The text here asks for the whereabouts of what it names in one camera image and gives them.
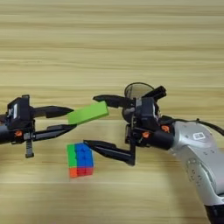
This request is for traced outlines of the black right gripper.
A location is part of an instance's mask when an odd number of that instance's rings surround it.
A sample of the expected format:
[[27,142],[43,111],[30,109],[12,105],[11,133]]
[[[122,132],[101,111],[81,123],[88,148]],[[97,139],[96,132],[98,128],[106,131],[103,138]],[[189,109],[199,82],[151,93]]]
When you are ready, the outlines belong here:
[[159,107],[152,97],[132,100],[119,95],[100,94],[94,96],[93,99],[97,102],[106,102],[108,107],[125,108],[124,120],[128,123],[125,130],[125,143],[130,145],[129,150],[123,150],[117,148],[113,143],[85,140],[84,144],[91,150],[105,158],[134,166],[136,146],[153,146],[163,150],[169,150],[172,147],[174,135],[171,133],[170,127],[162,129],[162,124],[159,121]]

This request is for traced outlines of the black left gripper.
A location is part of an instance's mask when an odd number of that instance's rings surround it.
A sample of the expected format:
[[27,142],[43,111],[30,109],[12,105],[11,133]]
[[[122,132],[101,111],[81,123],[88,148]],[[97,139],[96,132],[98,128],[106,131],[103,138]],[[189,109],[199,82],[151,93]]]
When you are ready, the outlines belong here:
[[10,121],[7,115],[0,115],[0,144],[22,144],[26,143],[25,157],[33,158],[33,141],[43,141],[66,134],[73,130],[76,124],[60,124],[49,126],[45,130],[35,132],[36,117],[54,118],[65,116],[73,112],[71,108],[58,106],[45,106],[33,108],[31,110],[32,118],[25,123],[18,124],[15,128],[10,128]]

